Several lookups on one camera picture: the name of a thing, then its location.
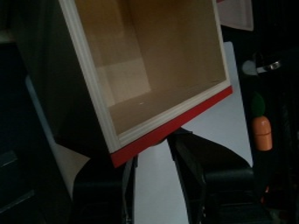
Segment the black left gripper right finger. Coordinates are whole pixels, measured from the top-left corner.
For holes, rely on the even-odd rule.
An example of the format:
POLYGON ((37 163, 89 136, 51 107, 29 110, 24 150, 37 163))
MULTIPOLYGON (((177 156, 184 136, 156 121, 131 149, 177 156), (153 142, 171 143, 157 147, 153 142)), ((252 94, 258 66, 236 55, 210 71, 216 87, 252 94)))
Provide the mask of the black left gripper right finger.
POLYGON ((187 129, 177 129, 167 142, 189 224, 272 224, 255 194, 247 160, 187 129))

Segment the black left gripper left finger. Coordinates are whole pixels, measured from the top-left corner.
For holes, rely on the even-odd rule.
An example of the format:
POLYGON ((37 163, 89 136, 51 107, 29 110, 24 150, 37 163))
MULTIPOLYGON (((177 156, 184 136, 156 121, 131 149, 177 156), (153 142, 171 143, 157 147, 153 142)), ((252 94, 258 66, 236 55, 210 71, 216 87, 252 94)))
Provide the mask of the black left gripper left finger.
POLYGON ((69 224, 135 224, 136 160, 117 168, 92 158, 79 170, 72 188, 69 224))

